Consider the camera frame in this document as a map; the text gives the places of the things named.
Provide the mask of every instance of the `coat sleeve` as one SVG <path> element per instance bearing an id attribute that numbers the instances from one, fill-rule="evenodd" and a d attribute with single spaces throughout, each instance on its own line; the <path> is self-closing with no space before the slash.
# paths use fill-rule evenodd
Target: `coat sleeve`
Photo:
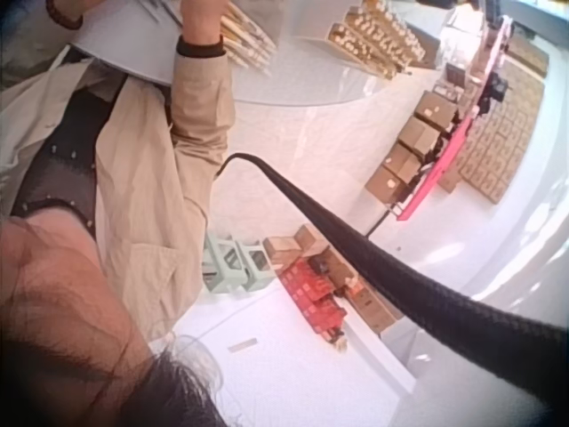
<path id="1" fill-rule="evenodd" d="M 22 5 L 5 17 L 0 90 L 47 71 L 75 34 L 50 18 L 45 0 L 36 0 L 28 8 Z"/>
<path id="2" fill-rule="evenodd" d="M 198 59 L 178 54 L 172 84 L 172 141 L 187 216 L 200 246 L 213 180 L 234 122 L 227 56 Z"/>

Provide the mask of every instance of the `black wristband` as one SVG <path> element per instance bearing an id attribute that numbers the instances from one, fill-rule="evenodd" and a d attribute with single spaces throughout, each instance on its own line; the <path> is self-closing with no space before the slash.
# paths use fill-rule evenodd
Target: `black wristband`
<path id="1" fill-rule="evenodd" d="M 61 25 L 63 28 L 77 31 L 83 25 L 83 16 L 78 20 L 70 20 L 57 10 L 55 4 L 53 4 L 53 0 L 45 0 L 45 9 L 53 22 Z"/>
<path id="2" fill-rule="evenodd" d="M 223 37 L 220 37 L 220 42 L 216 44 L 197 45 L 186 43 L 180 36 L 178 39 L 178 45 L 176 46 L 176 52 L 187 58 L 219 58 L 220 56 L 225 55 L 225 50 L 223 49 Z"/>

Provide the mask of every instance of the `woman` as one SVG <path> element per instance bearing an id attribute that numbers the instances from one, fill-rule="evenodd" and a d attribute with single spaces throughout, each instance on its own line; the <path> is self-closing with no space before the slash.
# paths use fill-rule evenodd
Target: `woman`
<path id="1" fill-rule="evenodd" d="M 0 412 L 18 425 L 224 425 L 147 342 L 202 284 L 234 121 L 227 0 L 182 0 L 168 109 L 153 85 L 93 60 L 48 71 L 101 2 L 42 0 L 3 34 Z"/>

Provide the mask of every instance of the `round table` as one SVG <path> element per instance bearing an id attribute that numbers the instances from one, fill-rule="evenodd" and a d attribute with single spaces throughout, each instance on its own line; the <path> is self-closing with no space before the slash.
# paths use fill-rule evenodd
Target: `round table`
<path id="1" fill-rule="evenodd" d="M 269 68 L 272 77 L 234 67 L 236 100 L 307 107 L 358 100 L 383 87 L 379 78 L 292 36 L 303 1 L 287 4 L 278 51 Z M 136 1 L 108 0 L 85 17 L 74 46 L 129 74 L 169 85 L 180 28 L 163 8 L 156 9 L 156 17 Z"/>

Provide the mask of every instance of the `beige coat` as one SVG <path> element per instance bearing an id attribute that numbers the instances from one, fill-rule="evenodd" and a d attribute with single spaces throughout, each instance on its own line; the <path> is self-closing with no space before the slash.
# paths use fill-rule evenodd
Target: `beige coat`
<path id="1" fill-rule="evenodd" d="M 91 61 L 43 71 L 73 36 L 44 8 L 4 45 L 0 112 L 0 206 L 12 204 L 73 92 L 103 86 Z M 213 179 L 235 112 L 226 57 L 177 56 L 172 130 L 163 95 L 129 77 L 96 145 L 96 225 L 101 265 L 148 340 L 168 332 L 202 288 L 201 261 Z"/>

